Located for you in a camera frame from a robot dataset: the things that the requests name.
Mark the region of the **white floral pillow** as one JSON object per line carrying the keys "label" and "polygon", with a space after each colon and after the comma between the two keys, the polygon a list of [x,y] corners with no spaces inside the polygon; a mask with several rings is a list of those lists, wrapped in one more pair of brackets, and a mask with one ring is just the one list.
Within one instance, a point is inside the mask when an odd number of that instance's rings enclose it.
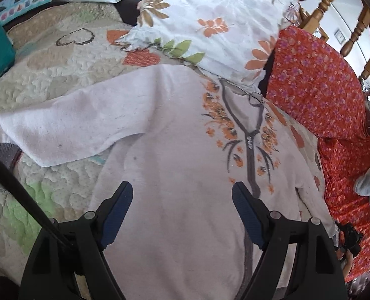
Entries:
{"label": "white floral pillow", "polygon": [[117,42],[127,51],[159,48],[256,90],[280,30],[298,8],[299,0],[141,0],[136,25]]}

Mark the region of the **quilted heart pattern bedspread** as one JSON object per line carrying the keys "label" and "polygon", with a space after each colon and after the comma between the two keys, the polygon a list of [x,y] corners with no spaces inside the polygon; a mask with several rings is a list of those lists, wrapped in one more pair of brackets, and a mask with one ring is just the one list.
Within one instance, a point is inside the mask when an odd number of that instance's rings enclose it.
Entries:
{"label": "quilted heart pattern bedspread", "polygon": [[[144,50],[134,55],[123,52],[112,41],[126,30],[127,25],[112,6],[94,3],[54,7],[17,25],[9,33],[18,49],[17,62],[0,78],[0,114],[35,106],[138,69],[183,66],[159,51]],[[14,176],[50,218],[59,222],[76,220],[100,205],[89,207],[108,151],[73,164],[42,167],[11,143],[0,142],[0,157],[7,159],[10,154],[16,155],[11,163]]]}

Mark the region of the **light blue shapes box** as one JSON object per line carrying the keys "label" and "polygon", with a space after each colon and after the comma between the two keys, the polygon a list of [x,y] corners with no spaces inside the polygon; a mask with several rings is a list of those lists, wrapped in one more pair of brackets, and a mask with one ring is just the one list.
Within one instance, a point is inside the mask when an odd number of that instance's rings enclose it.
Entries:
{"label": "light blue shapes box", "polygon": [[22,16],[41,6],[49,4],[52,0],[19,0],[10,6],[0,3],[0,25],[4,26],[15,18]]}

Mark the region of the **pale pink embroidered sweater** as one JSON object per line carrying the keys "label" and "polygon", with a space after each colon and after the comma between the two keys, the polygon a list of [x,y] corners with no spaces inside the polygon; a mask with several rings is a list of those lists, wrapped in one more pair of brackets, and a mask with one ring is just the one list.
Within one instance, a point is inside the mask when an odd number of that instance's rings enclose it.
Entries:
{"label": "pale pink embroidered sweater", "polygon": [[335,223],[317,139],[257,93],[156,65],[0,114],[0,142],[41,167],[109,156],[90,209],[129,182],[106,259],[128,299],[234,299],[261,251],[232,202],[243,182],[290,220]]}

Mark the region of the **red floral cushion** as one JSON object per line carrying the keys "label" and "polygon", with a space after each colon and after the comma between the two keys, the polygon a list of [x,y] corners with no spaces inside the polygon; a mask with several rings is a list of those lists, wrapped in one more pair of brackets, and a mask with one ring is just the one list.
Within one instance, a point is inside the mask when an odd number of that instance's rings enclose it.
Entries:
{"label": "red floral cushion", "polygon": [[331,46],[290,26],[280,31],[268,81],[268,99],[318,137],[325,202],[341,224],[364,236],[346,277],[370,271],[370,201],[354,191],[370,168],[365,97],[353,69]]}

